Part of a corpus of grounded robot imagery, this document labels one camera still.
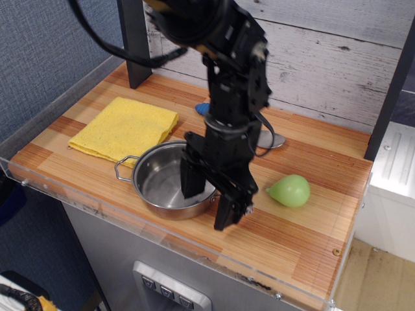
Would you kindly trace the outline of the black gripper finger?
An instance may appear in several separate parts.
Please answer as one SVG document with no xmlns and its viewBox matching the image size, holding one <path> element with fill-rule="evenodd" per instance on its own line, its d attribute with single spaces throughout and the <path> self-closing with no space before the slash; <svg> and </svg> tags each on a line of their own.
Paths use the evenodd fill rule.
<svg viewBox="0 0 415 311">
<path fill-rule="evenodd" d="M 202 193 L 206 186 L 206 178 L 203 173 L 184 156 L 180 162 L 180 183 L 185 199 Z"/>
<path fill-rule="evenodd" d="M 250 210 L 250 195 L 231 196 L 221 192 L 215 217 L 214 229 L 223 231 L 230 225 L 238 224 Z"/>
</svg>

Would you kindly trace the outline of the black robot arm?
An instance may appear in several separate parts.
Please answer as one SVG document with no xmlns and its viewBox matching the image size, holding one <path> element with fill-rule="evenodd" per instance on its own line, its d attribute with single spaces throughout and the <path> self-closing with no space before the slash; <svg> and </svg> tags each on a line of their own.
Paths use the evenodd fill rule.
<svg viewBox="0 0 415 311">
<path fill-rule="evenodd" d="M 253 207 L 257 185 L 249 164 L 256 156 L 261 110 L 268 106 L 267 40 L 255 19 L 234 1 L 149 1 L 150 20 L 176 49 L 154 58 L 104 41 L 77 1 L 70 7 L 84 30 L 106 52 L 147 68 L 158 68 L 198 51 L 207 68 L 210 106 L 206 133 L 187 132 L 180 165 L 182 193 L 189 198 L 210 182 L 220 193 L 214 228 L 237 224 Z"/>
</svg>

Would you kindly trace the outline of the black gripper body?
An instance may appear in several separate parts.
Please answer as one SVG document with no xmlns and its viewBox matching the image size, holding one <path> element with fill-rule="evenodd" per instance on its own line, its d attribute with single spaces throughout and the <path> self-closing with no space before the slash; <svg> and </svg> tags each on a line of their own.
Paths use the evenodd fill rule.
<svg viewBox="0 0 415 311">
<path fill-rule="evenodd" d="M 258 186 L 249 170 L 259 138 L 259 122 L 242 126 L 207 122 L 205 135 L 186 132 L 183 156 L 197 166 L 217 190 L 231 196 L 250 195 L 250 208 Z"/>
</svg>

